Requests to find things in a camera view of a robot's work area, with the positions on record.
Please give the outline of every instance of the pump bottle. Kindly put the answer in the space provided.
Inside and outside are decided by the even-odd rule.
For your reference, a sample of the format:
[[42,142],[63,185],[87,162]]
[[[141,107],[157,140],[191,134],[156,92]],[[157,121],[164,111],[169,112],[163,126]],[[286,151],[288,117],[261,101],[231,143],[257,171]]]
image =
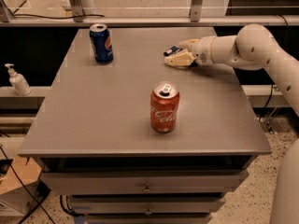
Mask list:
[[20,96],[25,96],[31,92],[31,88],[26,81],[25,77],[22,74],[17,73],[13,68],[12,63],[7,63],[6,68],[8,69],[8,73],[10,75],[9,82],[15,88],[16,92]]

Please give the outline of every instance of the desk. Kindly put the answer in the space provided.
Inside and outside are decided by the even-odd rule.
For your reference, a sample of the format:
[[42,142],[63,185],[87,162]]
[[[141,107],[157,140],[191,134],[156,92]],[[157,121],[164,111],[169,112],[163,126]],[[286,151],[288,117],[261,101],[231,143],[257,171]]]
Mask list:
[[[20,155],[45,165],[44,182],[90,223],[207,223],[271,152],[231,67],[164,64],[165,50],[214,30],[111,33],[114,61],[99,65],[89,30],[78,30]],[[150,127],[150,91],[162,80],[180,92],[177,127],[165,134]]]

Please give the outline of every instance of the metal post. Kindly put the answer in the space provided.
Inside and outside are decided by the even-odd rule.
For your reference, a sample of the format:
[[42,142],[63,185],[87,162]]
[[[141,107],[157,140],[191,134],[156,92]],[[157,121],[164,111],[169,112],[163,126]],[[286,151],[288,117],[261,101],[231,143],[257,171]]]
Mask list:
[[190,9],[190,20],[199,21],[200,14],[202,10],[203,0],[192,0],[191,9]]
[[[82,16],[84,15],[84,11],[82,9],[81,0],[69,0],[73,16]],[[83,17],[74,18],[75,21],[83,21]]]
[[4,0],[0,0],[0,21],[1,22],[10,22],[14,18],[11,11],[7,8]]

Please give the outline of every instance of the desk top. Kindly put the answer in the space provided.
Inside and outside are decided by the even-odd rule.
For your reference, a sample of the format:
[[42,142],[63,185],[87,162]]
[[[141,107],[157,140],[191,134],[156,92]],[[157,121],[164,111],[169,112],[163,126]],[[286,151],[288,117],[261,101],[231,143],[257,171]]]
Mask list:
[[[99,65],[89,30],[78,30],[20,155],[32,157],[258,155],[271,148],[225,64],[180,70],[163,53],[212,28],[111,29],[114,61]],[[177,127],[150,126],[150,92],[159,81],[180,92]]]

